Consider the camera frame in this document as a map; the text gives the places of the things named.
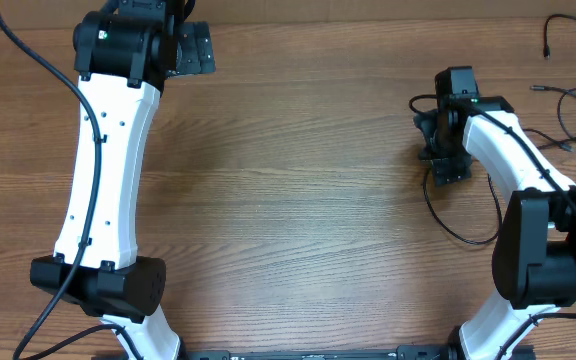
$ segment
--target black mounting bracket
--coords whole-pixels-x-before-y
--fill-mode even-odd
[[[168,72],[168,77],[209,74],[216,70],[215,53],[208,23],[184,23],[179,28],[181,57],[177,69]]]
[[[454,103],[468,101],[483,111],[514,109],[503,97],[480,97],[470,66],[451,67],[437,74],[435,92],[437,109],[417,114],[414,123],[426,142],[419,160],[430,161],[435,186],[442,186],[471,177],[472,157],[463,147],[464,128],[471,114]]]

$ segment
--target black base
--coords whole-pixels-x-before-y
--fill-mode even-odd
[[[127,360],[128,356],[95,357],[94,360]],[[518,346],[511,360],[536,360],[532,346]],[[189,352],[179,360],[463,360],[447,345],[402,345],[394,350],[277,351],[229,353],[228,351]]]

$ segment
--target wood grain surface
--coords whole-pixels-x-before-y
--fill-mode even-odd
[[[576,25],[552,25],[549,61],[542,19],[213,27],[218,71],[167,83],[138,200],[140,254],[168,266],[171,327],[193,350],[442,343],[492,291],[492,247],[462,245],[430,217],[408,100],[446,67],[473,65],[484,94],[562,137],[557,96],[529,90],[576,86]],[[76,79],[70,30],[19,35]],[[576,130],[576,104],[564,105]],[[0,359],[49,300],[28,271],[64,220],[77,111],[0,33]],[[545,154],[576,181],[576,151]],[[494,207],[484,169],[473,172],[431,196],[448,224],[483,238]],[[95,323],[60,304],[28,353]],[[576,322],[544,322],[527,343],[576,359]],[[97,334],[54,358],[117,350]]]
[[[2,0],[12,29],[72,29],[106,0]],[[190,21],[211,24],[576,15],[576,0],[198,0]]]

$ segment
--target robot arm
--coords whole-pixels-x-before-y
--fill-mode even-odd
[[[438,186],[470,176],[470,156],[490,174],[508,204],[492,258],[496,289],[476,316],[453,339],[460,360],[493,360],[510,339],[501,359],[535,326],[516,334],[532,316],[554,313],[576,302],[576,218],[546,182],[517,141],[484,116],[512,129],[532,150],[555,182],[576,202],[576,185],[555,169],[521,130],[512,107],[501,97],[483,98],[472,68],[449,68],[435,79],[438,110],[420,114],[415,124],[427,142]],[[477,113],[464,111],[467,102]],[[548,229],[567,232],[565,242],[549,242]]]
[[[210,33],[205,23],[183,23],[184,1],[116,4],[118,14],[88,13],[73,37],[78,87],[98,119],[102,157],[88,246],[63,300],[102,323],[124,327],[142,358],[175,360],[187,355],[160,305],[166,266],[161,259],[137,256],[135,210],[146,138],[164,82],[172,76],[214,71]],[[62,286],[79,249],[94,152],[92,129],[82,108],[64,226],[53,256],[34,259],[31,266],[32,284],[49,293]],[[135,359],[126,340],[119,336],[119,341]]]

